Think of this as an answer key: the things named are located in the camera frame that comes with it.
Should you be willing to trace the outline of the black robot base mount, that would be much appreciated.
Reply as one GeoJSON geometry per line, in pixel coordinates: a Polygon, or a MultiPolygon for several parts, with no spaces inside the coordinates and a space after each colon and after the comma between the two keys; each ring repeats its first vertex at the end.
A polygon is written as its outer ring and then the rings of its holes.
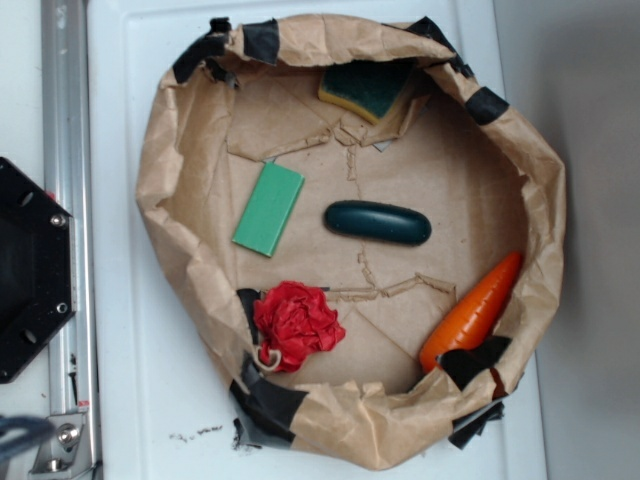
{"type": "Polygon", "coordinates": [[[1,382],[14,381],[74,314],[72,217],[1,159],[1,382]]]}

